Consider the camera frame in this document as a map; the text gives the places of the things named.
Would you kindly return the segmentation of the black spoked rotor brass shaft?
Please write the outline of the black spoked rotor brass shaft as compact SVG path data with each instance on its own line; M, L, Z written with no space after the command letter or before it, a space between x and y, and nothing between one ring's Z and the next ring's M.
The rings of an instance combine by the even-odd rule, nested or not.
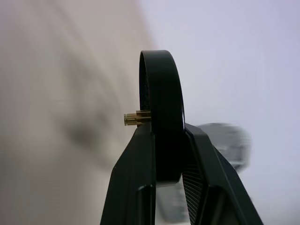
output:
M139 126L128 148L142 185L168 186L182 174L185 115L179 73L167 50L141 51Z

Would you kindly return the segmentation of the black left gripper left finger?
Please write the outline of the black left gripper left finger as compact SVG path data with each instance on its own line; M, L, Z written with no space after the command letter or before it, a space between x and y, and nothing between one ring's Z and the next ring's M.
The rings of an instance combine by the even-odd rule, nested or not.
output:
M138 127L110 177L100 225L155 225L155 151L150 127Z

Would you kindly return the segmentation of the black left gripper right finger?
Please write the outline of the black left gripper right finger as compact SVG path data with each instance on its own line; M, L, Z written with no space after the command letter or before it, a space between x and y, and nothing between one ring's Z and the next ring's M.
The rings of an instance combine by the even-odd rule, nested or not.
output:
M191 225L261 225L242 181L200 128L185 125L182 178Z

